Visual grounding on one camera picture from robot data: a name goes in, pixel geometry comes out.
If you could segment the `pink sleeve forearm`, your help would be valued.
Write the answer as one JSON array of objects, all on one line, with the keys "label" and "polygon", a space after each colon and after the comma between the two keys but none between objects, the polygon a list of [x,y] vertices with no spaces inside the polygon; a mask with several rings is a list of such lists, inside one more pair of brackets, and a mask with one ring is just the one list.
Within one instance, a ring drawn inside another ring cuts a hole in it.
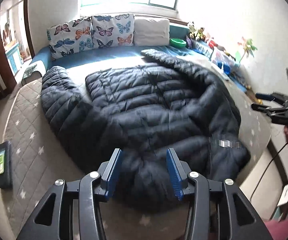
[{"label": "pink sleeve forearm", "polygon": [[288,239],[288,219],[282,221],[270,220],[264,222],[273,239]]}]

